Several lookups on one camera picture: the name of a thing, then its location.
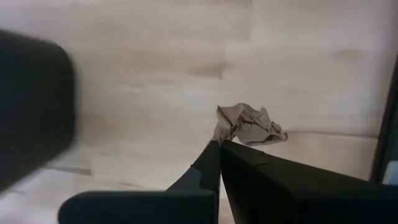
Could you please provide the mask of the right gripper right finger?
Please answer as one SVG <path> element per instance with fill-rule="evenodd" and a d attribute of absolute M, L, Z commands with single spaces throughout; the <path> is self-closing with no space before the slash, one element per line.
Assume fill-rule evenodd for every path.
<path fill-rule="evenodd" d="M 231 141 L 221 173 L 236 223 L 397 224 L 397 187 L 282 159 Z"/>

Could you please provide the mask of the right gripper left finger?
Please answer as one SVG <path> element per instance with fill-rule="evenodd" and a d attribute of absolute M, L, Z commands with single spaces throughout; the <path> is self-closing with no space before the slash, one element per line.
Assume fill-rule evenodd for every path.
<path fill-rule="evenodd" d="M 217 223 L 221 147 L 210 141 L 165 191 L 88 191 L 66 200 L 59 224 Z"/>

